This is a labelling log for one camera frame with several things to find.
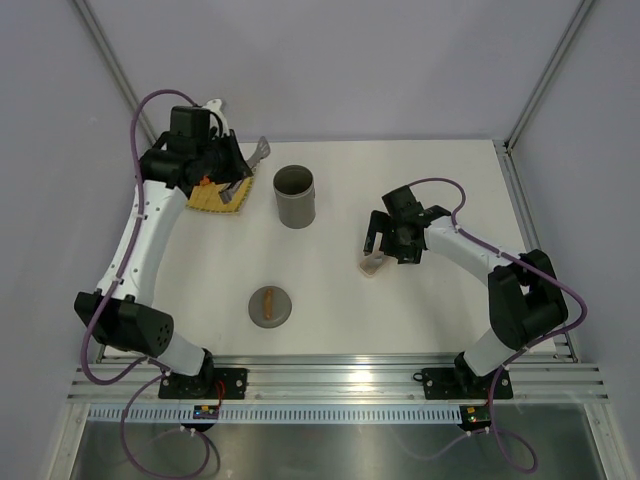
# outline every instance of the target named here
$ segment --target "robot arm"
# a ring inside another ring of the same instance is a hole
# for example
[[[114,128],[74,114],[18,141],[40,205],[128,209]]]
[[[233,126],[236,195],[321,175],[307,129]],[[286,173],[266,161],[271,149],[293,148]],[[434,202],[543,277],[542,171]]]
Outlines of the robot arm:
[[[175,332],[173,318],[151,305],[167,241],[193,188],[205,177],[216,184],[234,184],[253,175],[216,102],[209,102],[206,108],[172,109],[170,130],[140,159],[144,216],[125,271],[121,278],[115,278],[138,218],[137,190],[107,272],[93,293],[78,293],[74,304],[88,325],[103,293],[118,280],[93,337],[103,345],[156,358],[178,376],[193,377],[189,391],[194,397],[212,384],[212,356]],[[218,120],[218,127],[210,128],[211,116]]]
[[[398,263],[420,263],[422,251],[431,250],[488,288],[491,328],[456,358],[456,380],[462,385],[472,386],[485,379],[532,340],[567,319],[559,288],[461,235],[444,208],[424,209],[408,186],[382,199],[388,213],[371,213],[365,254],[371,253],[376,234],[381,233],[380,250],[397,258]],[[540,250],[519,253],[496,247],[555,278],[549,257]]]

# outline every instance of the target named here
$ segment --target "vented metal strip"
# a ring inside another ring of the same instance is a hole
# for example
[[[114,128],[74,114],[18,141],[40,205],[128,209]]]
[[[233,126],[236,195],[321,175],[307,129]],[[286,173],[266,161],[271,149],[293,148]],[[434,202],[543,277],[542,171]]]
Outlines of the vented metal strip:
[[[92,405],[88,420],[119,422],[122,404]],[[459,424],[449,405],[225,405],[218,420],[197,419],[193,405],[143,404],[129,410],[134,423]]]

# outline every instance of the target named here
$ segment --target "cylindrical container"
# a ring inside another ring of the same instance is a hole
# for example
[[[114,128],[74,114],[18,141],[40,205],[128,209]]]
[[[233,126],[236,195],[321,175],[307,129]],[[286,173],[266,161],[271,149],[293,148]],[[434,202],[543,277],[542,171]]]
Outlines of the cylindrical container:
[[[304,228],[316,218],[313,174],[300,165],[289,165],[273,177],[280,221],[289,228]]]

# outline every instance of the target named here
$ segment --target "gray lid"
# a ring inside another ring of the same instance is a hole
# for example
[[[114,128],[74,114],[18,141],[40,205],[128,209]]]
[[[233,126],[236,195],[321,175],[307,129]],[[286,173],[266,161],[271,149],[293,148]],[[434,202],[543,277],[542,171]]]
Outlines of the gray lid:
[[[280,287],[262,287],[249,300],[249,316],[262,328],[282,325],[291,315],[291,309],[291,299]]]

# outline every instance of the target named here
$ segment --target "black mounting plate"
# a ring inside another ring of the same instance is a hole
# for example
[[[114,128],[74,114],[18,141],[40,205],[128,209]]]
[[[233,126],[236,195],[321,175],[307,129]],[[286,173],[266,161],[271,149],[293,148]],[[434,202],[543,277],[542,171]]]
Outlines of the black mounting plate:
[[[413,375],[413,379],[422,383],[424,397],[427,400],[487,400],[493,374],[488,375],[473,391],[464,391],[456,382],[453,367],[423,368]],[[509,372],[503,371],[496,384],[493,398],[495,400],[510,400],[513,398]]]
[[[224,383],[225,400],[244,400],[248,373],[249,371],[246,368],[216,368],[211,388],[204,395],[198,396],[198,399],[217,400],[218,390],[215,385],[220,380]],[[163,400],[193,399],[192,396],[185,393],[184,385],[179,381],[178,375],[170,375],[165,380],[166,382],[163,380],[160,384],[158,398]]]

